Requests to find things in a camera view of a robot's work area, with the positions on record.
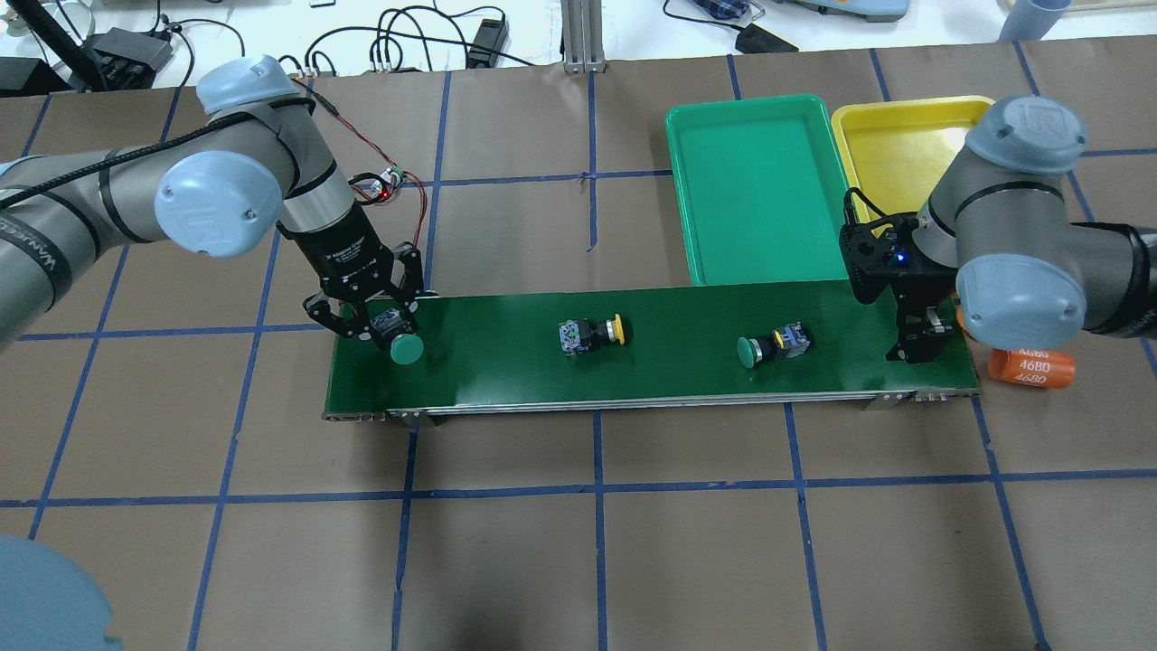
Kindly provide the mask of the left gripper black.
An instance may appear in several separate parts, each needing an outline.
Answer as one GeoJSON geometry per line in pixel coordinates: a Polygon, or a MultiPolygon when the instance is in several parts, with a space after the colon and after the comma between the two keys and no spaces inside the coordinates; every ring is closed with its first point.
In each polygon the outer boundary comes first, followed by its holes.
{"type": "Polygon", "coordinates": [[[389,331],[420,330],[417,310],[426,295],[420,251],[410,241],[384,246],[360,204],[314,234],[296,234],[283,222],[277,230],[297,245],[318,276],[319,291],[303,301],[311,320],[344,339],[371,341],[369,304],[391,299],[389,331]]]}

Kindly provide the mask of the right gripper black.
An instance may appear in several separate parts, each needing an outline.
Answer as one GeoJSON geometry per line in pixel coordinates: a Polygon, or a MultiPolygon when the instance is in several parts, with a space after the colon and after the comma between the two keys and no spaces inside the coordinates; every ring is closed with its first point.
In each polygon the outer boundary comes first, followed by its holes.
{"type": "Polygon", "coordinates": [[[955,326],[939,316],[915,313],[938,308],[955,293],[955,268],[935,262],[914,239],[914,213],[890,215],[875,222],[843,223],[839,246],[852,294],[864,305],[891,289],[897,304],[896,343],[889,362],[931,363],[955,336],[955,326]]]}

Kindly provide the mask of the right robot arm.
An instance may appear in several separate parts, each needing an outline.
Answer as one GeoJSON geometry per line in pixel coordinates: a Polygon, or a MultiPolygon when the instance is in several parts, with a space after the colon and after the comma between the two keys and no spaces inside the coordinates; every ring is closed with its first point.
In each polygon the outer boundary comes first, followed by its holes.
{"type": "Polygon", "coordinates": [[[957,330],[941,306],[960,299],[967,333],[992,349],[1052,349],[1079,331],[1154,338],[1154,230],[1067,222],[1059,182],[1086,149],[1073,108],[1033,95],[997,99],[965,136],[920,210],[856,219],[840,231],[852,294],[891,289],[890,360],[930,363],[957,330]]]}

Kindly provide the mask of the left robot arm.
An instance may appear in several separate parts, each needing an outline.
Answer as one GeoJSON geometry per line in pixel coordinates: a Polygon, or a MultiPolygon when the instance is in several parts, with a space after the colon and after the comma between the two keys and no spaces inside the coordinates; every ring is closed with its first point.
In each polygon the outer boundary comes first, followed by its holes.
{"type": "Polygon", "coordinates": [[[280,62],[223,62],[197,96],[208,124],[165,143],[3,163],[3,346],[112,247],[174,241],[227,259],[279,230],[319,279],[311,320],[417,362],[420,251],[381,243],[280,62]]]}

